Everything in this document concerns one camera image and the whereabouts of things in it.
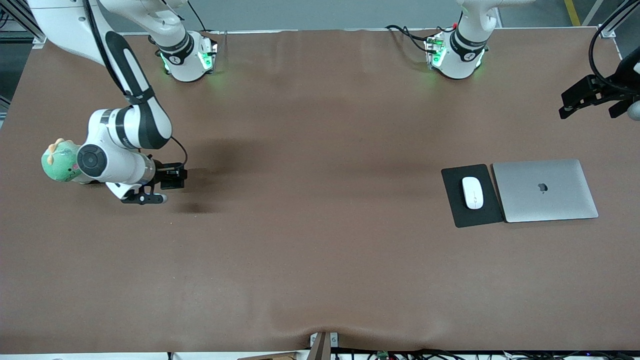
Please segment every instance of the laptop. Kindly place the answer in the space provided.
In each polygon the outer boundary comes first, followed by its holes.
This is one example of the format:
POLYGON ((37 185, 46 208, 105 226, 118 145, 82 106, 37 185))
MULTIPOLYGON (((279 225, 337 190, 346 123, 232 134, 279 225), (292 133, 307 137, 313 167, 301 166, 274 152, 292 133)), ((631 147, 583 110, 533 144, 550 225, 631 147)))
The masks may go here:
POLYGON ((493 174, 507 222, 598 217, 577 159, 495 163, 493 174))

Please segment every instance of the yellow stripe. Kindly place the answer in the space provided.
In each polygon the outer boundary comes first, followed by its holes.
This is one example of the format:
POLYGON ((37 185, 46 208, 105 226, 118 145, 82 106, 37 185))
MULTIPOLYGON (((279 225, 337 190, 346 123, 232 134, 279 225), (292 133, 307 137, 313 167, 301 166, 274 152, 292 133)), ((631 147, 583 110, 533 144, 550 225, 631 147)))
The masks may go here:
POLYGON ((578 13, 575 11, 573 0, 564 0, 564 5, 566 6, 566 11, 569 13, 569 19, 571 19, 571 25, 580 26, 580 19, 578 18, 578 13))

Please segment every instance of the plush toy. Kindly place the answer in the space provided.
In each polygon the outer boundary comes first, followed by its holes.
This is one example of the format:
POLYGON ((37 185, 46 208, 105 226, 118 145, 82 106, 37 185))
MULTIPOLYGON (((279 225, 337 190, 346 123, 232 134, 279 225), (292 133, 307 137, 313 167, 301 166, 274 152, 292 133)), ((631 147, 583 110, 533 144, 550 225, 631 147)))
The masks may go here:
POLYGON ((79 149, 80 145, 74 144, 71 140, 57 139, 42 154, 42 169, 55 181, 90 183, 92 178, 84 175, 78 166, 77 153, 79 149))

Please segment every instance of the mouse pad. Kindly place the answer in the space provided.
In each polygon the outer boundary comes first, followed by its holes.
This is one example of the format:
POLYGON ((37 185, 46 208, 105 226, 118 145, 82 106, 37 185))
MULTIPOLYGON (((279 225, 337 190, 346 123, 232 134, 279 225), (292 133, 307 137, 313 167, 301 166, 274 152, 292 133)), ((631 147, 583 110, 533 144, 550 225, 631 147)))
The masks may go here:
POLYGON ((493 189, 493 181, 489 176, 489 169, 485 164, 471 165, 467 167, 454 167, 442 169, 442 179, 447 189, 449 205, 453 214, 453 222, 456 227, 467 227, 494 222, 503 222, 502 211, 498 198, 493 189), (483 207, 471 210, 467 207, 465 196, 462 192, 462 178, 473 176, 480 181, 484 197, 483 207))

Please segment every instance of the table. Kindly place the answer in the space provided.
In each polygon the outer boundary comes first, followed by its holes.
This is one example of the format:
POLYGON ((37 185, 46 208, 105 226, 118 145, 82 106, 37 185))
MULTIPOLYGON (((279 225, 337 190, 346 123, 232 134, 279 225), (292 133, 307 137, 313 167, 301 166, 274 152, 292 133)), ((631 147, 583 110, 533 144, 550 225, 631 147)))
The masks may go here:
MULTIPOLYGON (((360 348, 639 348, 640 126, 557 114, 594 31, 497 30, 462 81, 397 32, 214 36, 218 70, 196 83, 131 37, 189 151, 163 206, 45 176, 48 144, 126 103, 99 65, 33 51, 0 132, 0 352, 288 350, 318 330, 360 348), (598 219, 454 226, 441 169, 554 158, 581 160, 598 219)), ((618 60, 598 42, 604 74, 618 60)))

